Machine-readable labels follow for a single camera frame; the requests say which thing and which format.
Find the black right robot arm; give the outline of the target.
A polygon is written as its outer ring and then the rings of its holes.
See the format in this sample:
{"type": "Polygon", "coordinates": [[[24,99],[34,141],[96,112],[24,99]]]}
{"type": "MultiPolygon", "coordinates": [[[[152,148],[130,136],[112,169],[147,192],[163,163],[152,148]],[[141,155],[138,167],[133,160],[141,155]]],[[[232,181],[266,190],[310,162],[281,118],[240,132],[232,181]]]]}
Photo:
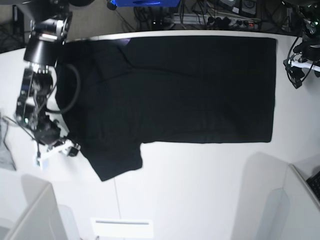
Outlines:
{"type": "Polygon", "coordinates": [[[64,114],[75,104],[80,93],[78,70],[68,64],[76,79],[71,102],[62,110],[47,108],[56,83],[50,68],[57,64],[59,54],[68,35],[72,12],[67,0],[19,0],[16,6],[30,18],[29,41],[24,53],[28,67],[24,69],[20,93],[17,98],[15,120],[19,126],[33,133],[37,146],[48,147],[48,153],[63,152],[75,157],[80,145],[69,136],[61,136],[57,120],[49,114],[64,114]]]}

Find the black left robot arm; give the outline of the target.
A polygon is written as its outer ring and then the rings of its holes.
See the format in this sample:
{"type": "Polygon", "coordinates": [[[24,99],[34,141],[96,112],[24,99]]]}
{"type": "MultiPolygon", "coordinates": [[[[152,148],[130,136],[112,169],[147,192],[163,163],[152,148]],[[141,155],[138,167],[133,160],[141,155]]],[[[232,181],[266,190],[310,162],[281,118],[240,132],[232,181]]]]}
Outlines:
{"type": "Polygon", "coordinates": [[[320,76],[320,2],[285,0],[283,3],[301,22],[301,30],[283,61],[288,80],[298,89],[312,71],[316,77],[320,76]]]}

